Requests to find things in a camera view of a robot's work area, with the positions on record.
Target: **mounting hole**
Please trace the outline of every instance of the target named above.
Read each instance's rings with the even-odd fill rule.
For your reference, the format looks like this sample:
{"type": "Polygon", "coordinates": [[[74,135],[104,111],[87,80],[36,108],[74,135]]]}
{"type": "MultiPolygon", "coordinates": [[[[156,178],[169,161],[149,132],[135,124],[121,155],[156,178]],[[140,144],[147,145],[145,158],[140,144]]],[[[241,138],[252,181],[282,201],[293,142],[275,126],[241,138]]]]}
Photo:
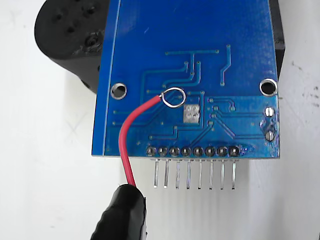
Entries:
{"type": "Polygon", "coordinates": [[[61,20],[61,19],[62,19],[62,14],[57,14],[57,15],[55,16],[55,19],[56,19],[57,21],[61,20]]]}
{"type": "Polygon", "coordinates": [[[86,10],[86,12],[87,12],[88,14],[94,14],[94,13],[96,12],[96,7],[95,7],[95,6],[90,6],[90,7],[86,10]]]}
{"type": "Polygon", "coordinates": [[[127,94],[127,87],[121,82],[116,83],[111,88],[111,96],[115,100],[121,100],[123,99],[127,94]]]}
{"type": "Polygon", "coordinates": [[[86,47],[92,47],[92,46],[96,45],[98,43],[98,41],[99,41],[98,36],[91,35],[85,39],[84,44],[86,47]]]}
{"type": "Polygon", "coordinates": [[[72,33],[75,32],[75,28],[74,28],[73,26],[70,26],[70,27],[67,28],[66,31],[67,31],[69,34],[72,34],[72,33]]]}
{"type": "Polygon", "coordinates": [[[276,81],[271,78],[263,79],[260,82],[259,87],[260,87],[260,92],[267,97],[274,96],[278,90],[278,85],[276,81]]]}

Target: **white table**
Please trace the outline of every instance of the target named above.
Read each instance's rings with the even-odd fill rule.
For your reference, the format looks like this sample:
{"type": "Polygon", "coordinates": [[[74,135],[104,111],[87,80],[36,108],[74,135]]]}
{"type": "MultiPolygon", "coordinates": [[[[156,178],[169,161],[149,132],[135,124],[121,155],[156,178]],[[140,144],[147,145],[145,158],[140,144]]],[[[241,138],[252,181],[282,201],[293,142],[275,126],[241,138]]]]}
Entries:
{"type": "MultiPolygon", "coordinates": [[[[89,240],[119,184],[119,159],[91,157],[96,96],[38,49],[36,16],[44,0],[0,7],[0,239],[89,240]]],[[[226,163],[187,164],[175,189],[154,189],[154,163],[132,160],[147,197],[150,240],[318,240],[320,233],[320,1],[280,0],[286,53],[279,81],[281,159],[241,161],[231,190],[226,163]]]]}

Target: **black mount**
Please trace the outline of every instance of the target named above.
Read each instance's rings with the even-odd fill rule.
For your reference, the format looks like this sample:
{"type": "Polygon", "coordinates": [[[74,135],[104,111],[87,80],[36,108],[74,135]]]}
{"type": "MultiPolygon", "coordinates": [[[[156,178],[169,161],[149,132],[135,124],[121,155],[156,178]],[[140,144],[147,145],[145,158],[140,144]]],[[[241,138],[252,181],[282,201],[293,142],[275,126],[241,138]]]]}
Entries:
{"type": "MultiPolygon", "coordinates": [[[[40,50],[77,75],[97,93],[99,70],[110,0],[47,0],[34,27],[40,50]]],[[[280,75],[285,39],[278,0],[269,0],[277,74],[280,75]]]]}

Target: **red wire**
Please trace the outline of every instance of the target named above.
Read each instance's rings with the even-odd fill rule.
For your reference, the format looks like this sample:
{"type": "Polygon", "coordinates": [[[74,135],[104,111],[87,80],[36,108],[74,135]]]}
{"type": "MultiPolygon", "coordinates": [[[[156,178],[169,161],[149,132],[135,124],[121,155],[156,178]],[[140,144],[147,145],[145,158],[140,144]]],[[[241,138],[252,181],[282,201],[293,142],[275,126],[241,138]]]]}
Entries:
{"type": "Polygon", "coordinates": [[[134,174],[132,173],[131,165],[129,162],[128,157],[128,151],[127,151],[127,134],[128,130],[131,126],[131,124],[134,122],[134,120],[143,112],[151,108],[152,106],[156,105],[161,101],[161,98],[159,96],[155,96],[151,98],[149,101],[145,102],[138,108],[136,108],[124,121],[120,134],[119,134],[119,151],[120,156],[123,163],[123,168],[126,176],[126,180],[128,181],[128,184],[136,186],[134,174]]]}

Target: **printed circuit board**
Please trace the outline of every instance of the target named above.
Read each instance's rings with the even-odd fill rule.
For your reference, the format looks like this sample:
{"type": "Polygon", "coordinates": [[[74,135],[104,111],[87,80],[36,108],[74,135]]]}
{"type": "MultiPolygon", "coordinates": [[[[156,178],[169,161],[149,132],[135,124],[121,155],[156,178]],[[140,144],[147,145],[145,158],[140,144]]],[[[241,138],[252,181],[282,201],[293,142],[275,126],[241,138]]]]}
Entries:
{"type": "Polygon", "coordinates": [[[159,103],[134,121],[129,156],[279,158],[277,82],[268,0],[111,0],[92,154],[119,156],[126,117],[179,87],[184,106],[159,103]]]}

